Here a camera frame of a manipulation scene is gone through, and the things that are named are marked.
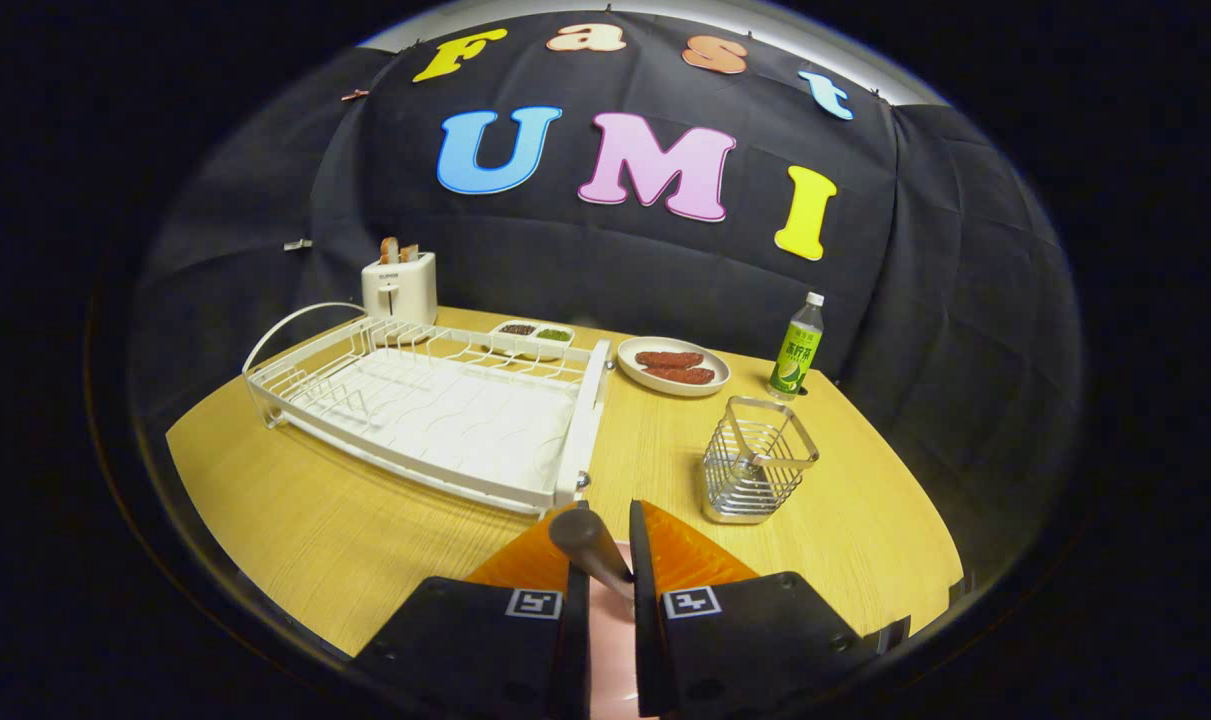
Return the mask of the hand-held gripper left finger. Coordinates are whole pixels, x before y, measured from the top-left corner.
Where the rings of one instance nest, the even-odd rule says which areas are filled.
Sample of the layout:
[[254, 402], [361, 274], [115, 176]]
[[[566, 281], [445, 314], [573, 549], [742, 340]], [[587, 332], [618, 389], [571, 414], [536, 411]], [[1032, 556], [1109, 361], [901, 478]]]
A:
[[354, 674], [413, 719], [582, 719], [585, 578], [551, 542], [558, 515], [467, 577], [423, 578]]

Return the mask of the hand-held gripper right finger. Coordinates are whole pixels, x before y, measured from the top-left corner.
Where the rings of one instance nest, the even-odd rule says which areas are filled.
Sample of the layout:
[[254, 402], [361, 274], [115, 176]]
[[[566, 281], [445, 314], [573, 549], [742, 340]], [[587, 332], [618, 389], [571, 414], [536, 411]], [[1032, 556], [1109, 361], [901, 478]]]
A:
[[685, 524], [631, 505], [639, 714], [664, 719], [811, 718], [880, 657], [796, 571], [672, 582], [660, 569]]

